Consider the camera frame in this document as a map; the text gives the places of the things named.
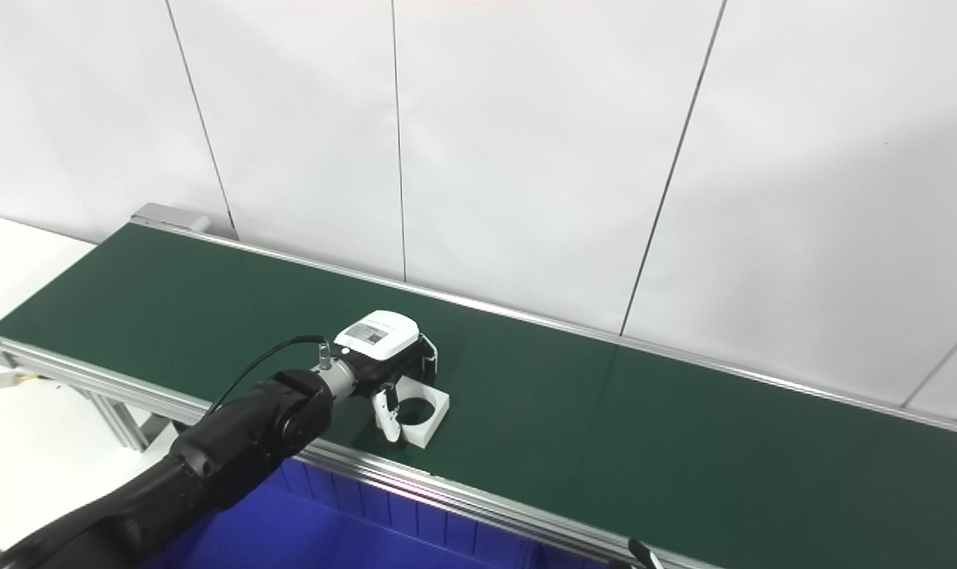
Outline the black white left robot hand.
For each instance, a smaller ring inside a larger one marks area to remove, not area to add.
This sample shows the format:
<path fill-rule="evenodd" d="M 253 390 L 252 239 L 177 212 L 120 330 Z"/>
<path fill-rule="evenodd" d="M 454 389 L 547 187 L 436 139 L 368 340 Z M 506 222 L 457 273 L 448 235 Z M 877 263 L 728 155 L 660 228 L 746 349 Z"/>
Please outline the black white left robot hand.
<path fill-rule="evenodd" d="M 331 363 L 349 376 L 349 396 L 370 401 L 384 439 L 424 449 L 449 410 L 449 397 L 435 388 L 439 352 L 416 321 L 377 310 L 338 333 L 332 346 Z M 404 425 L 400 403 L 413 398 L 431 404 L 432 415 Z"/>

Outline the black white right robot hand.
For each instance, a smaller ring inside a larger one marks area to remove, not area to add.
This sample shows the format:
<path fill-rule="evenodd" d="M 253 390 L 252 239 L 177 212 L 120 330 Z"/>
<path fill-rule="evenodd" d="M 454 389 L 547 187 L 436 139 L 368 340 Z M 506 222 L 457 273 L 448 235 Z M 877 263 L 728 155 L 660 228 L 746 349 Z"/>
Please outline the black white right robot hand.
<path fill-rule="evenodd" d="M 665 569 L 662 562 L 660 562 L 651 548 L 646 546 L 643 541 L 637 539 L 627 540 L 627 550 L 644 568 Z"/>

